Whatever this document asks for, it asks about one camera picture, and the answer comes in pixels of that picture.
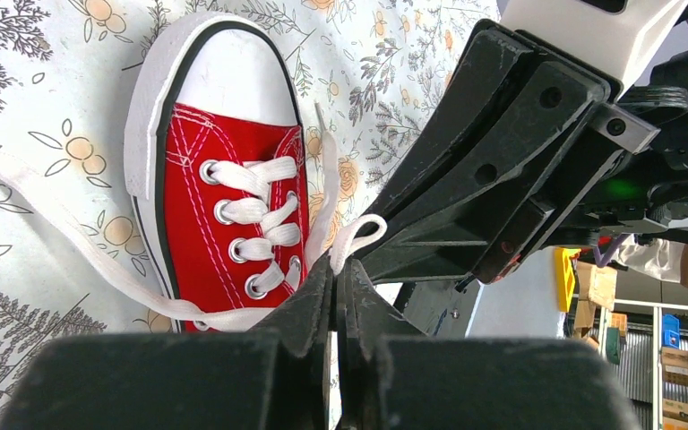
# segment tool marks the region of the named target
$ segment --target white rubber toe cap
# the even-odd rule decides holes
[[[176,101],[255,123],[297,125],[281,61],[259,36],[222,30],[200,49]]]

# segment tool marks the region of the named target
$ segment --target red sneaker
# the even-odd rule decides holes
[[[244,330],[297,289],[309,234],[301,132],[283,59],[252,22],[196,13],[159,36],[133,92],[125,180],[168,297],[249,311],[219,326]]]

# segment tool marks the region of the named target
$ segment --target shoelace loop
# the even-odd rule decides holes
[[[299,199],[295,193],[286,196],[286,203],[275,211],[270,210],[269,199],[274,182],[297,176],[297,162],[292,157],[279,157],[269,161],[239,165],[230,161],[209,159],[199,169],[207,185],[224,185],[254,197],[237,201],[221,200],[215,203],[215,218],[223,224],[259,224],[262,237],[235,238],[228,247],[228,255],[237,263],[270,261],[263,272],[252,275],[245,283],[246,294],[252,299],[264,298],[270,291],[286,281],[292,289],[299,287],[301,264],[290,265],[284,274],[275,262],[274,246],[294,246],[302,240],[297,224],[283,222],[297,209]]]

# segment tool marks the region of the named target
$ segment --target white shirt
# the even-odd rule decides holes
[[[651,246],[637,245],[634,235],[623,242],[614,261],[656,280],[679,283],[684,244],[656,239]]]

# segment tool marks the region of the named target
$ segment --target blue bin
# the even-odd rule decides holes
[[[679,318],[673,315],[663,315],[663,326],[661,328],[661,344],[664,347],[680,348],[681,338],[679,332],[681,331],[681,324]]]
[[[679,333],[681,331],[681,324],[679,323],[679,318],[676,318],[673,315],[665,314],[663,315],[663,327],[661,328],[662,331],[670,330],[670,331],[675,331],[676,333]]]
[[[663,330],[663,346],[679,349],[679,333],[671,330]]]

